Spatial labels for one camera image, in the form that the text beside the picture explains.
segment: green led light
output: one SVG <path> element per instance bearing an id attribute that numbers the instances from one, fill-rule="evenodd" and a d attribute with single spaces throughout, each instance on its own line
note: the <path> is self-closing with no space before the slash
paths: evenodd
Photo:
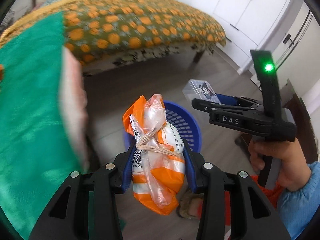
<path id="1" fill-rule="evenodd" d="M 270 63 L 268 63 L 268 64 L 264 67 L 264 69 L 269 72 L 269 71 L 273 70 L 273 65 L 270 64 Z"/>

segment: green cloth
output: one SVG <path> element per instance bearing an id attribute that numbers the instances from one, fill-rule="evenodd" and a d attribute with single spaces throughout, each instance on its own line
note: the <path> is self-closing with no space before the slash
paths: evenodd
<path id="1" fill-rule="evenodd" d="M 59 112 L 62 21 L 48 16 L 0 49 L 0 206 L 25 240 L 68 174 L 82 171 Z"/>

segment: orange polka dot blanket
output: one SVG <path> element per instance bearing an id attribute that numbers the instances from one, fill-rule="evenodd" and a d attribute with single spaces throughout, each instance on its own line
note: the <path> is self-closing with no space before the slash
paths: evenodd
<path id="1" fill-rule="evenodd" d="M 63 11 L 65 46 L 86 66 L 118 52 L 188 44 L 213 52 L 225 32 L 211 16 L 175 0 L 61 0 L 7 29 L 0 47 L 50 14 Z"/>

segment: person's hand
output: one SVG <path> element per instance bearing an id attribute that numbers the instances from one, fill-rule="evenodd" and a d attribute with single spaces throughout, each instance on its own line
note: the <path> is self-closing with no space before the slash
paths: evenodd
<path id="1" fill-rule="evenodd" d="M 248 150 L 251 155 L 251 165 L 256 172 L 262 170 L 265 165 L 259 154 L 281 159 L 282 167 L 278 182 L 290 191 L 297 191 L 310 179 L 311 170 L 297 138 L 295 142 L 253 142 L 251 140 Z"/>

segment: blue basket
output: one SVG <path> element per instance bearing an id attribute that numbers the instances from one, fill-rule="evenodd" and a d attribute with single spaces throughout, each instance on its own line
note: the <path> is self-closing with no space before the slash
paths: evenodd
<path id="1" fill-rule="evenodd" d="M 193 116 L 182 106 L 173 102 L 164 101 L 167 112 L 167 121 L 174 125 L 182 139 L 186 139 L 191 151 L 200 152 L 202 138 L 201 131 Z M 133 136 L 124 132 L 124 145 L 128 149 Z"/>

